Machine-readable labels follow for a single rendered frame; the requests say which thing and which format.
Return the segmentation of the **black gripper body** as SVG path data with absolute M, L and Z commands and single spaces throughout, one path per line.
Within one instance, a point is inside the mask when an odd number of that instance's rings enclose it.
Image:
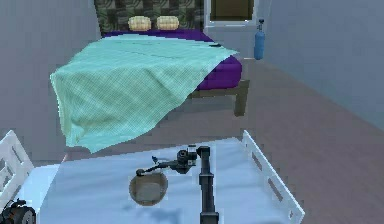
M 187 150 L 180 150 L 176 159 L 170 162 L 169 167 L 179 174 L 187 174 L 196 165 L 197 153 Z

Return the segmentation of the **grey brown bowl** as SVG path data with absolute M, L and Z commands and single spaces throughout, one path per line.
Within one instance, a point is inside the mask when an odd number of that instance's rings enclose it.
M 141 206 L 154 206 L 166 195 L 168 179 L 160 172 L 135 176 L 129 183 L 129 194 Z

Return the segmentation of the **white bed with pale mattress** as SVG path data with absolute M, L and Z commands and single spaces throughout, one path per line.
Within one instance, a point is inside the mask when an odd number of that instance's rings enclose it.
M 301 224 L 305 212 L 249 134 L 209 142 L 219 224 Z M 174 160 L 186 146 L 34 167 L 14 132 L 0 140 L 0 212 L 25 200 L 37 224 L 200 224 L 200 166 L 187 174 L 162 169 L 164 198 L 132 200 L 129 183 L 152 156 Z

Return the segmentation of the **bed with purple mattress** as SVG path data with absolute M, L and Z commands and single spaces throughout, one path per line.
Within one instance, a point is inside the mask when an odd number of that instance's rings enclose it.
M 131 33 L 128 20 L 134 16 L 150 19 L 148 31 L 136 34 L 212 42 L 203 33 L 204 0 L 93 0 L 102 37 Z M 175 30 L 157 27 L 160 16 L 175 16 Z M 234 56 L 220 62 L 198 85 L 189 98 L 233 95 L 234 115 L 243 116 L 246 109 L 249 80 L 242 78 L 242 64 Z

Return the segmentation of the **teal checked blanket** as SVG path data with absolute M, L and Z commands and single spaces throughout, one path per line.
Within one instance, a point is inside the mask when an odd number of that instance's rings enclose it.
M 124 34 L 87 45 L 50 75 L 66 145 L 95 153 L 153 129 L 236 53 L 210 44 Z

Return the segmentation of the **cream striped pillow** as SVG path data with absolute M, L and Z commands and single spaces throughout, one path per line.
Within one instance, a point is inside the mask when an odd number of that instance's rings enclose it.
M 159 30 L 177 30 L 179 20 L 176 16 L 159 16 L 156 25 Z
M 152 28 L 151 20 L 145 16 L 134 16 L 128 20 L 131 31 L 148 31 Z

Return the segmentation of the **blue cylinder with black top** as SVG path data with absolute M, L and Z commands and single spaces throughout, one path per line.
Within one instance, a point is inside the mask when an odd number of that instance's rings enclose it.
M 257 26 L 257 32 L 255 34 L 255 45 L 254 45 L 254 58 L 261 60 L 264 57 L 264 46 L 265 46 L 265 33 L 263 31 L 263 25 L 265 20 L 260 19 Z

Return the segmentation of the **white framed window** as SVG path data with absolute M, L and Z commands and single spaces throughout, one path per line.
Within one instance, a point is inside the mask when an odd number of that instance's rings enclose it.
M 204 0 L 204 27 L 255 26 L 260 0 Z

